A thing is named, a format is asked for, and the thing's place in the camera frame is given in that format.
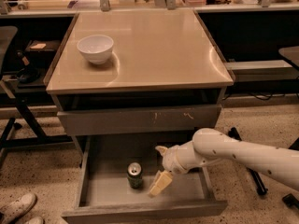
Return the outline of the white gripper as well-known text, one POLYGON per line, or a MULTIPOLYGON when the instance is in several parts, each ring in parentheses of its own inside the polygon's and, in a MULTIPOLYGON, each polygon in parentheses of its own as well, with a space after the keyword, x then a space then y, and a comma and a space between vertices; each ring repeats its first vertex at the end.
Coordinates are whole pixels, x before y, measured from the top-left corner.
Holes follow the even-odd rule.
POLYGON ((183 175, 189 172, 187 164, 191 156, 190 150, 182 146, 157 146, 155 149, 163 157, 162 164, 165 171, 158 171, 154 177, 148 192, 151 198, 161 194, 171 184, 173 175, 183 175))

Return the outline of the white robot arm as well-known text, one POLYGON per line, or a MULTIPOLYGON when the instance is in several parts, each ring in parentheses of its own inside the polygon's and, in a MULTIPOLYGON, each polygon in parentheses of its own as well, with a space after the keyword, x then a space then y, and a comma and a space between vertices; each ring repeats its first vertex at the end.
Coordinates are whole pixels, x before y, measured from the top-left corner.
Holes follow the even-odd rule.
POLYGON ((236 140, 215 129, 198 130, 192 140, 172 147, 157 146, 164 170, 158 171, 149 188, 155 197, 166 189, 175 175, 206 167, 220 159, 236 161, 292 189, 299 190, 299 152, 236 140))

